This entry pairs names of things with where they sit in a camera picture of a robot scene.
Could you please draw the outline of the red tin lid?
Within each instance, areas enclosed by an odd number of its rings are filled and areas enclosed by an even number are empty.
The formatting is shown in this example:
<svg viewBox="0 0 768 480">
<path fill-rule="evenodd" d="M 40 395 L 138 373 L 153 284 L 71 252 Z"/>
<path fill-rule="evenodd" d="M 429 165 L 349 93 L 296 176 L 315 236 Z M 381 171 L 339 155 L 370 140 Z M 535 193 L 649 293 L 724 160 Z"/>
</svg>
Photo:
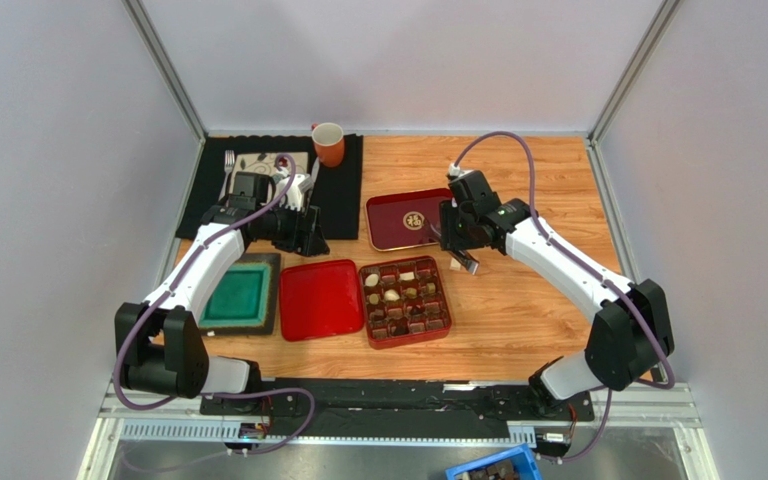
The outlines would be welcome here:
<svg viewBox="0 0 768 480">
<path fill-rule="evenodd" d="M 364 324 L 358 271 L 348 259 L 283 270 L 278 302 L 288 342 L 351 334 Z"/>
</svg>

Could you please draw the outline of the red chocolate serving tray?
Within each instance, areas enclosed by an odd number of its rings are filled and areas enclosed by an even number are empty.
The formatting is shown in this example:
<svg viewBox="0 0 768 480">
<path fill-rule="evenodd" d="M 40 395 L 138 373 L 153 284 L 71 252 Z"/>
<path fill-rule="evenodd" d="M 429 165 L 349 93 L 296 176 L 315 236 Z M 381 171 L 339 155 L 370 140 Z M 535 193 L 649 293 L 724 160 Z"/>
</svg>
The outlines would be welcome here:
<svg viewBox="0 0 768 480">
<path fill-rule="evenodd" d="M 440 204 L 449 202 L 447 188 L 417 190 L 370 198 L 365 205 L 369 239 L 381 252 L 435 244 Z"/>
</svg>

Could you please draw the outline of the red chocolate box with tray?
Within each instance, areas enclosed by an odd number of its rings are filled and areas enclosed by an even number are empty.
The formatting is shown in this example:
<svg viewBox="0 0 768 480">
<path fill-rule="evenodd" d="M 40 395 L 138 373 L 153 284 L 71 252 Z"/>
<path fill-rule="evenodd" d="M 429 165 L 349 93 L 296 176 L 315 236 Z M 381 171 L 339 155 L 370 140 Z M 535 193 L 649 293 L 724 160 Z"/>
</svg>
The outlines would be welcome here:
<svg viewBox="0 0 768 480">
<path fill-rule="evenodd" d="M 414 272 L 415 279 L 402 282 L 399 274 Z M 378 274 L 380 284 L 374 288 L 364 286 L 369 274 Z M 453 316 L 445 294 L 441 270 L 431 256 L 418 256 L 363 266 L 358 271 L 363 300 L 363 318 L 369 345 L 377 350 L 413 345 L 448 336 Z M 427 295 L 426 283 L 434 283 L 436 292 Z M 418 294 L 408 298 L 404 291 L 415 288 Z M 401 299 L 388 302 L 383 298 L 388 289 L 397 290 Z M 368 297 L 377 294 L 380 302 L 369 303 Z"/>
</svg>

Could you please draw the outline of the metal serving tongs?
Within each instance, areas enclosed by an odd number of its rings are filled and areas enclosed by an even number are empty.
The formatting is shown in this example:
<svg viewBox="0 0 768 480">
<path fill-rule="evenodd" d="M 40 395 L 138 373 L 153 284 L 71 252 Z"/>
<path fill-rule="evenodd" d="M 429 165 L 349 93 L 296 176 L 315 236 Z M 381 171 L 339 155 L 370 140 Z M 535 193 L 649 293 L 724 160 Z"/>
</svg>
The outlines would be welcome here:
<svg viewBox="0 0 768 480">
<path fill-rule="evenodd" d="M 428 236 L 437 243 L 442 250 L 443 248 L 443 238 L 440 228 L 432 223 L 425 222 L 424 228 L 428 233 Z M 472 256 L 468 251 L 465 250 L 447 250 L 447 253 L 452 257 L 452 259 L 456 259 L 460 264 L 461 268 L 463 268 L 465 271 L 467 271 L 471 275 L 475 275 L 479 269 L 480 262 Z"/>
</svg>

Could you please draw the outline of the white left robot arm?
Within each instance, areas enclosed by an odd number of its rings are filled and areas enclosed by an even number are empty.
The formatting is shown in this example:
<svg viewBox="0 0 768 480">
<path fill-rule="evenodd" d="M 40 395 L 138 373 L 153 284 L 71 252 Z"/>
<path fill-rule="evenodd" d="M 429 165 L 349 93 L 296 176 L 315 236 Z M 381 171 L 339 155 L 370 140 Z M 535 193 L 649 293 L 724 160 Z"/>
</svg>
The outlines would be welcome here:
<svg viewBox="0 0 768 480">
<path fill-rule="evenodd" d="M 114 317 L 117 356 L 113 388 L 131 409 L 126 390 L 163 402 L 246 391 L 250 361 L 208 354 L 199 322 L 222 277 L 251 243 L 313 257 L 329 253 L 320 210 L 311 205 L 314 176 L 281 167 L 274 177 L 239 172 L 233 190 L 204 214 L 183 260 L 143 301 L 124 303 Z"/>
</svg>

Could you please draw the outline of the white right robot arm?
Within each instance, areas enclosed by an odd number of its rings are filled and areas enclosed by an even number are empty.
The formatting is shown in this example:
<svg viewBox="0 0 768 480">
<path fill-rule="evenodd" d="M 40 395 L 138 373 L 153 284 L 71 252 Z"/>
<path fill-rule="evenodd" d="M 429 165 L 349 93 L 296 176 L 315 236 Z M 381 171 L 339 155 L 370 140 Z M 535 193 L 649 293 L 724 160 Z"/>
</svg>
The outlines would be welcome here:
<svg viewBox="0 0 768 480">
<path fill-rule="evenodd" d="M 452 200 L 440 205 L 443 250 L 492 248 L 564 294 L 591 326 L 583 350 L 554 360 L 529 379 L 535 402 L 550 408 L 585 391 L 622 391 L 664 363 L 675 342 L 666 294 L 652 280 L 635 283 L 594 261 L 526 202 L 502 202 L 478 170 L 451 166 Z"/>
</svg>

